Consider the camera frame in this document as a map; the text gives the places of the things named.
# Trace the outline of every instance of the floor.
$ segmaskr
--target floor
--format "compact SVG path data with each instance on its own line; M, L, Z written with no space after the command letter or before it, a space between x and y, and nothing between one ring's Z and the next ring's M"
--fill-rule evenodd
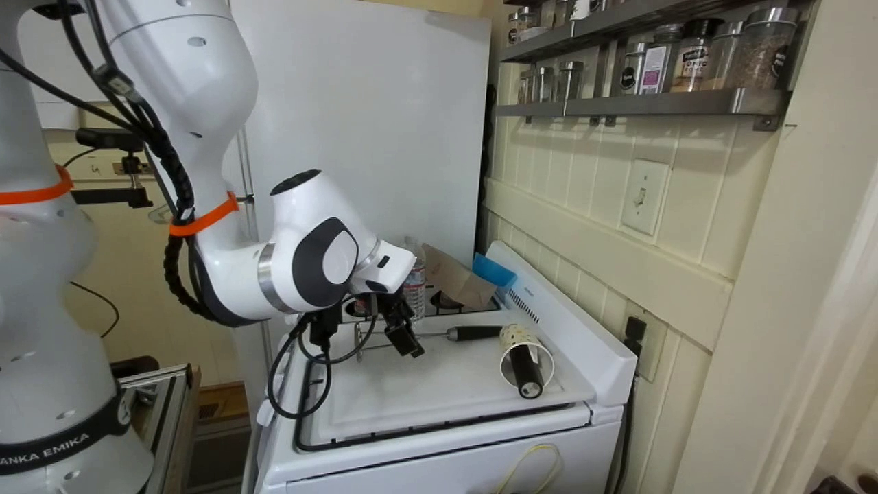
M199 392L187 494L238 494L250 446L238 385Z

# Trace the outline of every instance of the orange ring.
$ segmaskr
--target orange ring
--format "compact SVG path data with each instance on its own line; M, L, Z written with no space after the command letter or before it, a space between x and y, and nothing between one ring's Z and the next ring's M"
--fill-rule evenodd
M236 194L228 193L228 201L222 201L213 211L198 216L194 223L187 223L187 226L170 226L170 237L198 237L203 233L206 227L217 226L222 216L238 211L238 201Z
M70 177L58 167L61 182L43 190L0 193L0 205L45 204L74 190Z

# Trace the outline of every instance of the white stove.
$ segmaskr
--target white stove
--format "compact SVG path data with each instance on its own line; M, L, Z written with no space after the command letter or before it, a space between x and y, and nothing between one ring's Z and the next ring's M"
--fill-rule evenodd
M511 247L491 244L489 259L515 273L500 310L416 319L416 359L398 358L376 329L331 369L331 392L312 417L273 417L254 433L243 492L600 492L634 355ZM452 326L512 325L531 329L553 359L534 400L501 377L500 339L447 340ZM362 329L340 326L335 352ZM324 385L324 369L292 355L281 407L306 409Z

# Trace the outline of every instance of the shelf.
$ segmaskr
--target shelf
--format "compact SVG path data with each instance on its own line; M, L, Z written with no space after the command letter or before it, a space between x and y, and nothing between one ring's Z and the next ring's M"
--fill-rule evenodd
M649 30L663 23L681 23L709 12L749 5L753 0L627 0L605 12L596 12L587 19L568 23L546 30L534 39L511 45L500 53L501 64L531 64L539 59L572 53L600 39L618 39L619 33Z
M568 104L501 104L493 115L523 119L618 119L618 115L751 115L753 129L774 131L786 107L786 90L700 90L655 96L576 100Z

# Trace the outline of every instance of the beadboard wall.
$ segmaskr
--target beadboard wall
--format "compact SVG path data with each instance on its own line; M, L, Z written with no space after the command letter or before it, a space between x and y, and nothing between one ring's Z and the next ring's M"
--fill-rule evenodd
M517 67L500 67L512 101ZM624 492L672 489L777 135L745 119L493 119L489 240L501 240L615 334L645 308L667 322L655 377L635 378ZM630 163L667 164L655 237L622 226Z
M45 144L54 163L81 152L70 131L45 131ZM109 177L113 163L121 157L121 152L99 152L76 159L69 167L76 190L129 186L125 178ZM168 226L150 219L161 205L161 194L150 178L143 185L154 210L85 205L96 230L96 253L76 282L109 297L121 310L118 326L103 339L107 358L150 355L159 366L194 363L203 371L203 387L242 381L229 329L191 315L165 289L161 249ZM70 315L89 332L103 332L113 322L113 310L85 291L69 289L65 300Z

